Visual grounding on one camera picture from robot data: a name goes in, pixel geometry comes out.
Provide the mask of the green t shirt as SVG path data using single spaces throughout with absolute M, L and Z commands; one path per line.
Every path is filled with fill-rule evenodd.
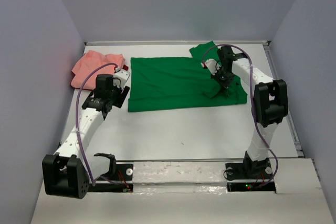
M 189 50 L 190 57 L 131 58 L 129 112 L 239 105 L 247 102 L 239 77 L 231 84 L 231 98 L 214 98 L 219 84 L 201 66 L 202 60 L 218 60 L 214 42 Z

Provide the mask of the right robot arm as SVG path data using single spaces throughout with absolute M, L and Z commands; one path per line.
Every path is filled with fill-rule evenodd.
M 204 62 L 222 89 L 227 90 L 239 77 L 248 86 L 254 133 L 251 143 L 240 163 L 227 163 L 224 176 L 228 181 L 265 179 L 270 182 L 277 168 L 272 168 L 269 156 L 274 156 L 271 141 L 275 130 L 288 115 L 287 84 L 282 79 L 274 79 L 255 67 L 250 56 L 243 50 L 234 53 L 235 46 L 219 44 L 215 46 L 218 60 Z

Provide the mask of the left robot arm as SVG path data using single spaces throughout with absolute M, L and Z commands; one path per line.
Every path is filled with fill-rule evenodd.
M 130 189 L 113 154 L 86 154 L 108 113 L 114 107 L 122 107 L 130 90 L 126 85 L 129 77 L 126 70 L 97 75 L 95 89 L 83 104 L 76 104 L 73 129 L 55 153 L 46 155 L 42 161 L 47 195 L 82 199 L 99 179 L 120 187 L 123 192 Z

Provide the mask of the pink folded t shirt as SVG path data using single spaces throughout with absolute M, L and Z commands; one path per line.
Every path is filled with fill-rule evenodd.
M 79 89 L 86 79 L 86 77 L 97 68 L 108 64 L 115 63 L 119 68 L 122 68 L 125 63 L 125 58 L 122 54 L 106 54 L 103 55 L 99 52 L 89 50 L 85 53 L 72 69 L 72 73 L 75 75 L 71 81 L 71 86 L 75 89 Z M 93 90 L 96 87 L 96 77 L 98 74 L 114 74 L 115 66 L 106 66 L 96 73 L 94 73 L 83 86 L 85 90 Z

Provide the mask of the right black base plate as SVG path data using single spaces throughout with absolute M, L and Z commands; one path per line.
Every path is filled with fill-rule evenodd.
M 225 166 L 223 177 L 227 181 L 226 189 L 229 193 L 276 192 L 275 182 L 268 182 L 273 175 L 270 166 L 251 172 L 244 169 L 243 163 L 227 163 Z

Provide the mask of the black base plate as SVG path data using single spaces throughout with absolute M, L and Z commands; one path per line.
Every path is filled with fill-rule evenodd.
M 133 191 L 133 163 L 117 163 L 114 174 L 106 173 L 89 186 L 89 193 L 131 193 Z
M 268 182 L 273 175 L 270 166 L 251 172 L 244 169 L 243 163 L 227 163 L 225 166 L 223 177 L 227 181 L 226 189 L 229 193 L 276 192 L 275 182 Z

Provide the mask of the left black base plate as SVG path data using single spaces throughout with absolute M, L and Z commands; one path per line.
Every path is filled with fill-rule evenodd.
M 114 174 L 106 173 L 89 186 L 89 193 L 131 193 L 133 191 L 133 163 L 117 163 Z

